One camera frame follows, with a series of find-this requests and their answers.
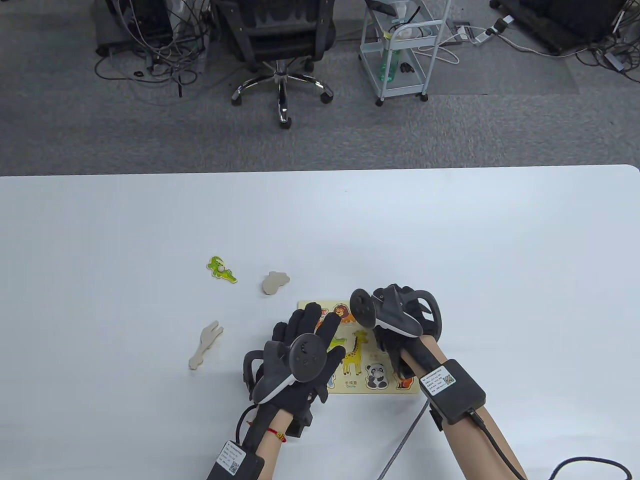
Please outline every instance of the panda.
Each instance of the panda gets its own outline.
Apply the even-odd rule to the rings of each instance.
[[[367,388],[384,390],[389,386],[387,374],[382,364],[367,365]]]

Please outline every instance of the hand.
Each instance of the hand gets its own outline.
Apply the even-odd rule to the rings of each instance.
[[[400,293],[408,293],[414,291],[411,287],[400,288],[395,284],[394,288]],[[382,291],[382,288],[377,289],[373,292],[373,295],[380,298],[380,296],[382,295]],[[439,338],[440,332],[438,331],[438,325],[441,324],[440,309],[438,308],[438,303],[435,301],[435,299],[433,299],[433,301],[428,301],[428,303],[431,310],[426,308],[424,305],[421,305],[417,300],[410,300],[404,306],[404,310],[413,318],[418,320],[418,322],[422,326],[423,335],[431,335],[435,338]],[[428,314],[432,314],[435,319],[438,319],[438,322],[426,319],[424,317],[424,314],[422,313],[423,311],[427,312]],[[380,326],[375,327],[373,329],[373,333],[376,336],[378,348],[380,348],[382,351],[387,352],[387,354],[389,355],[396,375],[398,375],[402,379],[414,377],[415,373],[409,367],[409,365],[407,365],[407,363],[400,357],[400,354],[408,343],[415,342],[416,339],[405,337],[400,333],[393,332]]]
[[[304,310],[296,310],[289,319],[288,323],[279,322],[273,328],[273,336],[271,340],[283,342],[286,346],[290,346],[293,340],[303,333],[313,333],[316,325],[322,316],[322,308],[317,303],[309,303]],[[340,317],[336,314],[329,313],[322,325],[315,331],[320,337],[326,348],[329,348],[331,340],[340,325]],[[316,397],[320,397],[322,403],[326,402],[329,393],[326,384],[331,376],[340,365],[345,355],[344,347],[334,347],[327,353],[324,369],[316,378],[306,383],[296,382],[293,385],[282,390],[268,404],[277,406],[281,410],[291,413],[294,417],[300,417],[308,409]],[[256,373],[256,381],[262,377],[262,366],[258,368]]]

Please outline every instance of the green bottle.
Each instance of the green bottle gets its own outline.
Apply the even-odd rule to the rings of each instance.
[[[389,50],[385,49],[382,54],[382,65],[380,65],[380,81],[385,81],[385,70],[387,69],[387,54]],[[392,82],[396,77],[396,70],[400,62],[400,50],[391,50],[391,65],[389,65],[389,75],[387,82]]]

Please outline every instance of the white wire cart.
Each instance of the white wire cart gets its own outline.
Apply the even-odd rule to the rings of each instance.
[[[380,0],[382,3],[393,5],[397,1]],[[360,40],[360,54],[358,58],[369,76],[373,90],[378,96],[376,105],[382,106],[387,97],[414,94],[423,102],[429,100],[427,88],[433,72],[433,66],[438,56],[438,46],[442,41],[443,32],[447,30],[447,16],[451,7],[451,0],[447,0],[441,19],[434,19],[423,0],[408,0],[406,2],[404,22],[413,17],[410,23],[404,23],[384,13],[365,9],[362,38]],[[367,26],[369,19],[373,21],[376,40],[367,42]],[[402,38],[411,29],[410,38]],[[424,73],[420,62],[413,53],[419,47],[432,47],[431,59],[427,73]],[[388,75],[381,75],[383,62],[386,63],[384,72],[388,72],[392,62],[392,52],[400,51],[398,64],[408,63],[413,72],[400,73],[398,70],[393,81]]]

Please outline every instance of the red bracelet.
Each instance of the red bracelet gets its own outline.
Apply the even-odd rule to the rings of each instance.
[[[287,437],[284,435],[284,433],[280,433],[279,431],[276,431],[273,428],[267,428],[267,431],[270,431],[272,434],[277,436],[278,440],[281,441],[283,444],[287,443]]]

